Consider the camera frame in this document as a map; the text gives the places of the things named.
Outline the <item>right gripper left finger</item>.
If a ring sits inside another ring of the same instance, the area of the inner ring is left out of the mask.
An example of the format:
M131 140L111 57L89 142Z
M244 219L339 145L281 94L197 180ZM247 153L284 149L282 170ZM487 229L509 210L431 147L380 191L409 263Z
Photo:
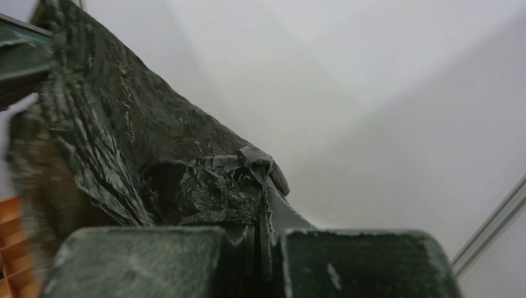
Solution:
M41 297L260 297L248 225L83 228L55 256Z

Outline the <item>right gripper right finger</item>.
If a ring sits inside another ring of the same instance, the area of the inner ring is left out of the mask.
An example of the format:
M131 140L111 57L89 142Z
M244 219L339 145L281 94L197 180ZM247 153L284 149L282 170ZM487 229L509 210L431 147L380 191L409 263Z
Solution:
M320 229L265 184L262 272L271 297L461 297L430 234L411 229Z

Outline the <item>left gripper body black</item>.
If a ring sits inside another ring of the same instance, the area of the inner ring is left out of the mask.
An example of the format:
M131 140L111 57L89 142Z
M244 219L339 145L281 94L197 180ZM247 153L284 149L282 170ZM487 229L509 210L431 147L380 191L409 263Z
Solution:
M1 14L1 110L37 92L50 71L51 33Z

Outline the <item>black plastic trash bag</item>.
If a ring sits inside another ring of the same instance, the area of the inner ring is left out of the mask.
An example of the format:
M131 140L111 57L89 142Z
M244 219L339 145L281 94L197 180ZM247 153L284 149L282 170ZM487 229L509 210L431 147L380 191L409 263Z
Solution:
M44 266L77 229L253 224L274 160L190 103L71 1L40 1L38 99L9 123L7 162Z

